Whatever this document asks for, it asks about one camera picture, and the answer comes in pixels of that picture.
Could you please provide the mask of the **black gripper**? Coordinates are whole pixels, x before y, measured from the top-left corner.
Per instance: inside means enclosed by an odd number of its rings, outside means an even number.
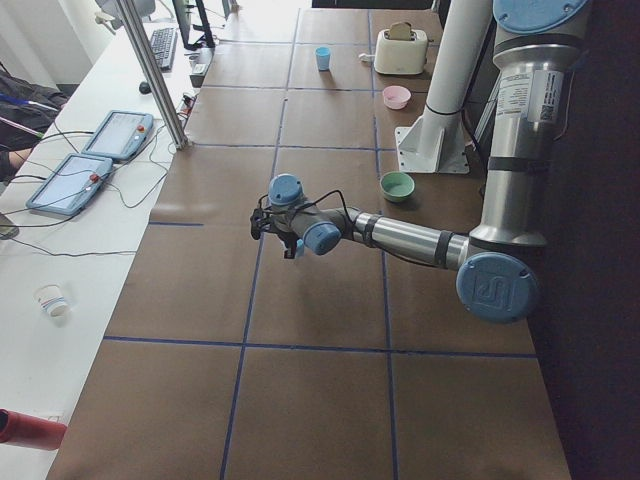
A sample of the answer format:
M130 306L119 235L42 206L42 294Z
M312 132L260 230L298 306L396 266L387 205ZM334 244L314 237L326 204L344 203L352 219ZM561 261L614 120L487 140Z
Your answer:
M273 231L284 245L284 258L294 259L295 250L298 248L299 237L296 233L279 220L273 221Z

